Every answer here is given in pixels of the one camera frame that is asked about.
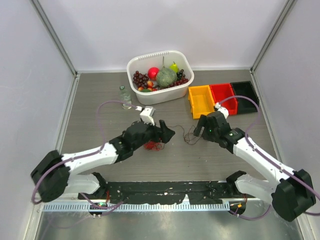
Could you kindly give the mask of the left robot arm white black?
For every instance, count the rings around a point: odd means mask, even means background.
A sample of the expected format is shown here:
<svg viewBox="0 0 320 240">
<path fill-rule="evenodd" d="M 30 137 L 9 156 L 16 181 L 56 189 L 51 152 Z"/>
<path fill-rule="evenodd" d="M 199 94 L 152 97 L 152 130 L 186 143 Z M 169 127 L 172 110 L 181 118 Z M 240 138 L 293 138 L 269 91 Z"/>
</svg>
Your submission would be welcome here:
<svg viewBox="0 0 320 240">
<path fill-rule="evenodd" d="M 168 143 L 175 131 L 167 127 L 164 120 L 160 125 L 135 121 L 121 135 L 102 146 L 82 152 L 60 154 L 57 150 L 48 152 L 31 172 L 35 184 L 31 200 L 37 205 L 35 195 L 41 202 L 48 203 L 63 194 L 82 193 L 100 200 L 107 192 L 106 181 L 97 174 L 82 173 L 96 167 L 112 165 L 130 158 L 134 151 L 149 142 Z"/>
</svg>

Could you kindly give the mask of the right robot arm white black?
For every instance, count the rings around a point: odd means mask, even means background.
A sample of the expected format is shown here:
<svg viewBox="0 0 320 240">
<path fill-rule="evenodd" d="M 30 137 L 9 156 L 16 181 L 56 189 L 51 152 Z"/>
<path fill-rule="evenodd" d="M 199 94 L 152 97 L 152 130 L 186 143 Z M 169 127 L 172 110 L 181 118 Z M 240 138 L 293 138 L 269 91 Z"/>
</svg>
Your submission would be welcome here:
<svg viewBox="0 0 320 240">
<path fill-rule="evenodd" d="M 201 115 L 194 136 L 218 144 L 243 159 L 263 177 L 256 179 L 238 171 L 227 178 L 226 193 L 233 198 L 247 194 L 273 207 L 284 220 L 291 222 L 316 204 L 311 176 L 301 169 L 284 165 L 260 148 L 241 129 L 231 128 L 227 113 L 220 111 Z"/>
</svg>

